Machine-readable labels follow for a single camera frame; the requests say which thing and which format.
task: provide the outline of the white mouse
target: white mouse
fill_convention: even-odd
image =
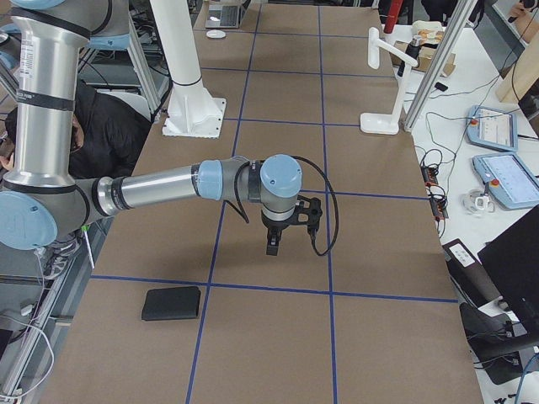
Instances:
[[[211,38],[213,40],[220,40],[221,38],[224,38],[225,36],[227,36],[227,34],[225,33],[225,31],[220,31],[218,29],[212,29],[211,31],[206,32],[205,36],[207,36],[208,38]]]

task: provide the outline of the black stand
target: black stand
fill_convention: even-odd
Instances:
[[[491,317],[466,303],[461,304],[462,324],[468,343],[490,380],[501,385],[522,376],[523,366],[535,354],[539,334],[526,333],[505,315]],[[537,366],[530,371],[538,370]]]

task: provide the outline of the cardboard box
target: cardboard box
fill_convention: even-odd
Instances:
[[[408,43],[396,41],[395,47],[403,52],[406,51],[406,47],[408,46]],[[426,72],[427,69],[430,66],[430,62],[432,61],[432,58],[434,57],[436,53],[436,49],[428,48],[426,46],[422,46],[419,50],[419,65],[417,67],[414,67],[414,70],[419,70],[420,72]],[[391,62],[393,65],[400,65],[401,60],[396,57],[394,54],[391,54]],[[447,77],[453,73],[455,70],[455,54],[451,53],[449,57],[447,58],[446,65],[444,66],[443,74]]]

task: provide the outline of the brown table surface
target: brown table surface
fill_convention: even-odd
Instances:
[[[245,224],[191,199],[115,219],[48,381],[46,403],[481,403],[458,305],[410,134],[360,131],[390,112],[387,54],[366,65],[369,8],[252,5],[224,40],[195,40],[205,86],[227,98],[218,140],[161,136],[136,174],[234,154],[312,159],[338,192],[339,240],[319,258],[305,229],[265,253],[259,206]],[[323,183],[318,237],[334,231]],[[196,320],[143,322],[146,292],[198,285]]]

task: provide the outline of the light blue joint cap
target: light blue joint cap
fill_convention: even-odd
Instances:
[[[6,34],[20,34],[20,28],[15,23],[5,24],[0,27],[0,30]]]
[[[296,196],[302,188],[302,168],[292,157],[277,154],[262,164],[260,179],[273,195],[291,198]]]
[[[214,200],[221,199],[221,162],[219,160],[204,160],[199,166],[199,177],[196,182],[200,197]]]
[[[129,47],[129,34],[115,36],[93,36],[88,48],[100,51],[125,51]]]
[[[27,194],[0,192],[0,242],[32,250],[55,241],[58,227],[51,213]]]
[[[1,51],[0,51],[0,61],[9,70],[14,69],[19,64],[19,61],[15,59],[13,56],[9,55],[8,53],[1,52]]]
[[[58,4],[64,3],[66,0],[11,0],[14,5],[27,8],[28,10],[46,10],[53,8]]]

